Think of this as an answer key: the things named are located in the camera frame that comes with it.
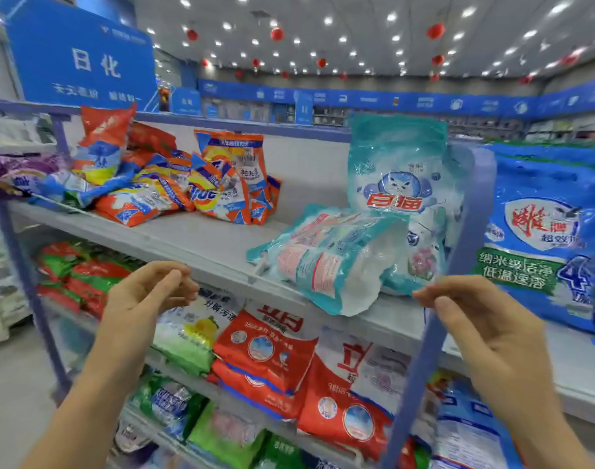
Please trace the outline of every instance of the person's left hand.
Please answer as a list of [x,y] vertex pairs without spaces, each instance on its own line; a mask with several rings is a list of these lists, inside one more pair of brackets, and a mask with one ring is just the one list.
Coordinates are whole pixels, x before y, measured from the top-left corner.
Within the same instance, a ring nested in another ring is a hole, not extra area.
[[85,369],[126,392],[132,390],[154,339],[158,316],[197,297],[200,287],[190,273],[175,261],[153,261],[114,285]]

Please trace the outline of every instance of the gray tile floor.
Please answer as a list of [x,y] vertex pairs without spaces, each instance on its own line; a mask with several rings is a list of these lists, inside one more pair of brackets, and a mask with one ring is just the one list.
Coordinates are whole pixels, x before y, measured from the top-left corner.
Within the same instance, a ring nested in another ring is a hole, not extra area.
[[[64,360],[71,362],[73,354]],[[17,469],[55,410],[49,398],[54,384],[36,329],[26,326],[0,344],[0,469]],[[569,418],[595,458],[595,426]]]

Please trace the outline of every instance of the blue pillar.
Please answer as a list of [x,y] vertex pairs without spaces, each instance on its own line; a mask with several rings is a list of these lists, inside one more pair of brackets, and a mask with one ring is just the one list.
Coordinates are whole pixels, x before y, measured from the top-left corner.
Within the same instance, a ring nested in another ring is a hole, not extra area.
[[180,82],[183,87],[197,89],[197,66],[195,61],[180,61]]
[[135,6],[128,0],[76,0],[76,6],[116,23],[137,27]]

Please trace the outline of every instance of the hand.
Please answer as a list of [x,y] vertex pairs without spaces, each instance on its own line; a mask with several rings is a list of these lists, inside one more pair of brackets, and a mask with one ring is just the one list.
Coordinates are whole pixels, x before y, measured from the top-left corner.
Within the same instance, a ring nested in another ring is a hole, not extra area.
[[473,385],[513,434],[536,439],[563,420],[543,322],[482,276],[449,276],[413,293],[436,310]]
[[190,273],[174,261],[153,261],[116,284],[108,294],[83,373],[131,391],[143,370],[159,315],[196,299],[200,287]]

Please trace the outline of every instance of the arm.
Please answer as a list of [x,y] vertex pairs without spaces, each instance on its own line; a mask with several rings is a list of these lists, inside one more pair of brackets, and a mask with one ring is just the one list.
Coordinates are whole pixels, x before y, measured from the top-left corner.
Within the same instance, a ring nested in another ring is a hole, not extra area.
[[199,287],[179,263],[149,263],[115,285],[87,362],[21,469],[101,469],[126,396],[144,367],[160,312]]
[[413,296],[436,309],[529,469],[595,468],[562,414],[538,317],[481,276],[446,277]]

